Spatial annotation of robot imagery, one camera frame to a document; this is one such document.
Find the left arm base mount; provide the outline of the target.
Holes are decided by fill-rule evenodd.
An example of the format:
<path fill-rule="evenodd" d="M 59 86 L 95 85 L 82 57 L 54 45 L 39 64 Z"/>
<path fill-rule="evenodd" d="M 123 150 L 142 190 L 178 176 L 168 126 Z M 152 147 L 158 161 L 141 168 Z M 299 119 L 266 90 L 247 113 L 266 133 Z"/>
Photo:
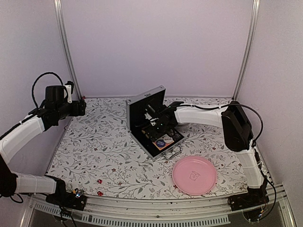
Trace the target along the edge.
<path fill-rule="evenodd" d="M 84 211 L 87 196 L 84 195 L 83 189 L 76 188 L 71 192 L 61 190 L 54 194 L 49 194 L 46 196 L 45 201 L 64 208 Z"/>

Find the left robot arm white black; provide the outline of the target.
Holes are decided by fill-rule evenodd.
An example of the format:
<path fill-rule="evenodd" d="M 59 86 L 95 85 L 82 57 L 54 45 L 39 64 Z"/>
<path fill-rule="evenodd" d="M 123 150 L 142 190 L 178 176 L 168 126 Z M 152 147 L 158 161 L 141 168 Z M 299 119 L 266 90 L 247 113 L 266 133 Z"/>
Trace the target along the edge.
<path fill-rule="evenodd" d="M 72 100 L 74 83 L 61 82 L 57 86 L 47 86 L 45 98 L 21 121 L 0 137 L 0 195 L 12 197 L 15 194 L 48 195 L 60 205 L 70 202 L 63 180 L 49 176 L 35 176 L 12 172 L 8 163 L 32 139 L 58 126 L 66 117 L 84 116 L 86 102 L 83 99 Z"/>

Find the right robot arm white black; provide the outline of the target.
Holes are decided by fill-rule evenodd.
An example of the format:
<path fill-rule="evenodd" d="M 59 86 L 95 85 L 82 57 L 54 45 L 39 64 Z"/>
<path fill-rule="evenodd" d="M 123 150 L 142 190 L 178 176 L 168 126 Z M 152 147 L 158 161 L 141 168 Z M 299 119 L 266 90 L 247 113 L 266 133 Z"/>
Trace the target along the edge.
<path fill-rule="evenodd" d="M 173 137 L 178 124 L 195 123 L 212 125 L 223 130 L 225 146 L 235 152 L 247 178 L 245 202 L 255 206 L 266 194 L 267 180 L 259 167 L 255 151 L 256 138 L 246 116 L 245 105 L 232 101 L 227 105 L 202 107 L 184 102 L 173 102 L 169 106 L 156 108 L 147 105 L 145 118 L 149 122 L 142 133 L 156 143 L 167 135 Z M 211 191 L 216 183 L 216 172 L 209 161 L 201 157 L 188 156 L 179 160 L 172 171 L 177 188 L 188 195 L 198 196 Z"/>

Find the aluminium poker set case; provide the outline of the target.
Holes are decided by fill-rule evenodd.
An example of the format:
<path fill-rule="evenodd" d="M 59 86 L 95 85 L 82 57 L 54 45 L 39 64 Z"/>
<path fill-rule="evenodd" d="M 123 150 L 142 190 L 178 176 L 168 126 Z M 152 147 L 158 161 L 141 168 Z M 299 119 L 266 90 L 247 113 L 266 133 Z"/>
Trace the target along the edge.
<path fill-rule="evenodd" d="M 185 137 L 176 130 L 174 110 L 164 104 L 165 87 L 158 86 L 126 99 L 126 122 L 132 138 L 152 159 L 171 160 L 182 152 Z"/>

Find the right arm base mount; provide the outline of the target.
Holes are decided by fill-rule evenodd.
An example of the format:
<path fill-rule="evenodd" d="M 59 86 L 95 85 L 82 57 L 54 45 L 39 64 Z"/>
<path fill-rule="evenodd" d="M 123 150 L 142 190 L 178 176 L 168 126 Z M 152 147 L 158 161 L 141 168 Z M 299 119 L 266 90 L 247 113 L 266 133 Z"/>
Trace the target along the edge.
<path fill-rule="evenodd" d="M 267 194 L 247 192 L 228 197 L 228 204 L 232 211 L 252 208 L 269 202 Z"/>

